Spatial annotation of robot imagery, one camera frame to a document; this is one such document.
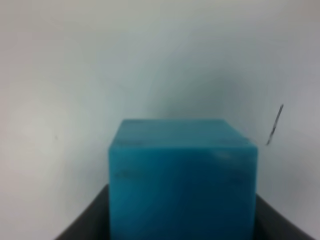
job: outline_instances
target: cube front face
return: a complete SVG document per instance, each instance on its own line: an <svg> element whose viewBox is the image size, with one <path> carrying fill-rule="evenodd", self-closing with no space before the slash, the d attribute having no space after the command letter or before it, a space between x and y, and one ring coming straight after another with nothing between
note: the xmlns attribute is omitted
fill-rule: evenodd
<svg viewBox="0 0 320 240"><path fill-rule="evenodd" d="M255 147L111 147L112 240L249 240Z"/></svg>

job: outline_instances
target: scratch mark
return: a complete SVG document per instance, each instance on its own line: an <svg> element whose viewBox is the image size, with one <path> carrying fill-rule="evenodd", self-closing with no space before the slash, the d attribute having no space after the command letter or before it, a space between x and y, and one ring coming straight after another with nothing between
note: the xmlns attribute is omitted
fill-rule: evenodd
<svg viewBox="0 0 320 240"><path fill-rule="evenodd" d="M269 140L266 143L267 146L271 143L272 138L273 138L273 136L275 134L275 131L276 131L276 128L277 128L277 124L278 124L278 121L279 121L279 118L280 118L280 114L281 114L283 108L284 108L284 105L282 104L280 109L279 109L278 115L276 116L275 122L273 124L273 128L272 128L272 131L271 131L270 136L269 136Z"/></svg>

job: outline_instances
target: cube top face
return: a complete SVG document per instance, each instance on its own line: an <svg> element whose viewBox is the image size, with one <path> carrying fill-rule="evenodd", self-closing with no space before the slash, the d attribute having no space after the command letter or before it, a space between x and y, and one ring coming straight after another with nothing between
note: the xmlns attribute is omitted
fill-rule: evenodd
<svg viewBox="0 0 320 240"><path fill-rule="evenodd" d="M111 148L255 148L221 119L124 120Z"/></svg>

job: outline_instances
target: blue block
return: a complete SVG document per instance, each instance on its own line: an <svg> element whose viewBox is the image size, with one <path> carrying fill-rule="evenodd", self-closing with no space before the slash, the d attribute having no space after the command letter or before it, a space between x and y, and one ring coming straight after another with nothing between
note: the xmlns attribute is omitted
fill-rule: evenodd
<svg viewBox="0 0 320 240"><path fill-rule="evenodd" d="M109 149L112 240L251 240L257 148L224 120L125 120Z"/></svg>

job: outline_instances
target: white wall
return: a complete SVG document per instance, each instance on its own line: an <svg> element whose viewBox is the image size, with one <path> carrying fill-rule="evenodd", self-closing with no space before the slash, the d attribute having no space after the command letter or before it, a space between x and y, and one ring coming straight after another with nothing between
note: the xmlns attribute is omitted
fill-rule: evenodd
<svg viewBox="0 0 320 240"><path fill-rule="evenodd" d="M224 117L258 193L320 238L318 0L2 0L0 239L62 232L123 118ZM270 146L269 133L284 110Z"/></svg>

